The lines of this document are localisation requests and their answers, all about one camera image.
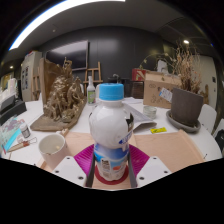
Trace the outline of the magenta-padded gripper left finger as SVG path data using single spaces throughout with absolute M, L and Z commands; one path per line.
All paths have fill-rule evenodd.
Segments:
M 92 187 L 95 171 L 94 145 L 74 157 L 66 156 L 52 171 L 53 174 L 82 187 Z

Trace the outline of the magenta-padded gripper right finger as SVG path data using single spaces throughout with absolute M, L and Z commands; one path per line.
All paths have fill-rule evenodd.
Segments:
M 148 156 L 133 145 L 129 146 L 128 166 L 132 188 L 146 186 L 171 174 L 157 156 Z

